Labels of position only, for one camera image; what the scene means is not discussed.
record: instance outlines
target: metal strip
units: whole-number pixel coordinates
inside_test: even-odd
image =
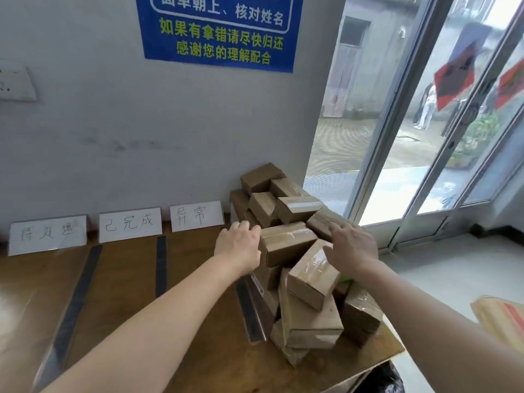
[[[62,323],[58,328],[58,332],[46,357],[40,365],[40,370],[37,373],[34,383],[34,392],[38,393],[42,391],[64,372],[63,366],[69,350],[69,343],[73,337],[78,316],[84,306],[85,297],[88,293],[91,280],[93,279],[102,248],[102,244],[95,245],[91,247],[89,251],[84,269],[76,283],[75,291],[65,311]]]
[[[236,284],[236,294],[239,297],[240,309],[242,310],[242,316],[244,317],[244,324],[246,326],[247,337],[249,342],[255,343],[259,341],[264,341],[264,332],[260,326],[260,321],[258,319],[257,312],[253,306],[251,295],[249,295],[249,290],[247,288],[246,278],[242,277],[239,279]]]
[[[404,224],[397,232],[396,237],[391,241],[390,249],[393,249],[398,242],[400,235],[410,228],[410,220],[417,216],[420,207],[439,178],[440,173],[448,163],[449,158],[455,150],[456,144],[462,139],[464,133],[472,123],[484,99],[491,90],[493,84],[499,77],[502,69],[506,65],[509,57],[519,44],[524,33],[524,0],[521,1],[517,11],[512,17],[507,30],[504,32],[499,44],[489,61],[488,67],[484,70],[481,79],[473,88],[472,94],[466,101],[465,107],[459,113],[455,126],[451,129],[448,137],[444,141],[439,154],[429,170],[427,171],[422,184],[416,191],[416,195],[411,200],[408,211],[404,216]]]
[[[154,293],[160,297],[167,290],[167,245],[166,237],[157,237],[157,264],[154,277]]]
[[[344,211],[344,217],[358,223],[371,197],[389,150],[422,77],[433,47],[448,16],[453,0],[423,0],[413,26],[414,36],[406,47],[393,84],[377,122],[363,168]]]

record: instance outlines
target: plastic bag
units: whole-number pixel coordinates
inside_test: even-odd
[[[405,393],[397,369],[388,361],[375,367],[354,393]]]

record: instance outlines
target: white wall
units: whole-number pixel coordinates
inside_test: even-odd
[[[135,0],[0,0],[0,232],[24,219],[228,198],[267,161],[302,183],[345,0],[305,0],[293,74],[144,59]]]
[[[480,224],[486,229],[510,225],[524,231],[524,166],[491,203],[491,213]]]

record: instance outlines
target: pedestrian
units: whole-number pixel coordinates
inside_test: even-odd
[[[428,94],[425,97],[425,101],[423,102],[420,119],[418,123],[415,124],[416,129],[427,129],[429,127],[429,123],[431,122],[431,118],[433,117],[433,112],[436,109],[435,82],[432,82],[428,87]]]

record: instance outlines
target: blue poster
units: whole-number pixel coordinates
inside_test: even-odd
[[[147,59],[293,72],[303,0],[136,0]]]

